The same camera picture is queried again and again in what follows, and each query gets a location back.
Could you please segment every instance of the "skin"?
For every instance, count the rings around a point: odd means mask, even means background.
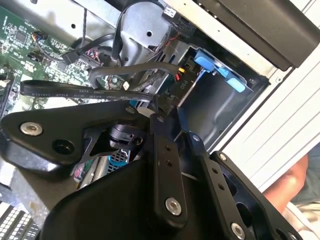
[[[305,155],[263,193],[280,213],[303,188],[307,168],[308,155]]]

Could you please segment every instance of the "connector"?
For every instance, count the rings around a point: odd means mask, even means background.
[[[80,58],[79,54],[75,50],[69,51],[63,54],[61,57],[67,65],[75,63]]]

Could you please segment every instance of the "motherboard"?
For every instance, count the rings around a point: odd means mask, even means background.
[[[20,95],[20,83],[26,80],[47,80],[89,86],[88,69],[98,67],[101,63],[99,58],[90,51],[70,65],[46,57],[33,40],[33,33],[38,29],[2,7],[0,7],[0,25],[0,118],[13,112],[105,101]],[[51,36],[38,44],[54,58],[59,58],[62,54],[73,50]],[[104,87],[108,90],[118,90],[124,83],[119,76],[108,76],[103,81]]]

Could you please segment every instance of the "black plastic cover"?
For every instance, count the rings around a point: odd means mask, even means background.
[[[283,71],[298,68],[320,42],[320,29],[290,0],[197,2]]]

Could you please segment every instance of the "blue drive latch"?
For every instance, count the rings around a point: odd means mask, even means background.
[[[242,93],[246,89],[246,85],[236,75],[229,69],[222,67],[220,63],[217,63],[215,59],[208,56],[202,50],[199,49],[197,51],[194,61],[209,73],[216,70],[237,92]]]

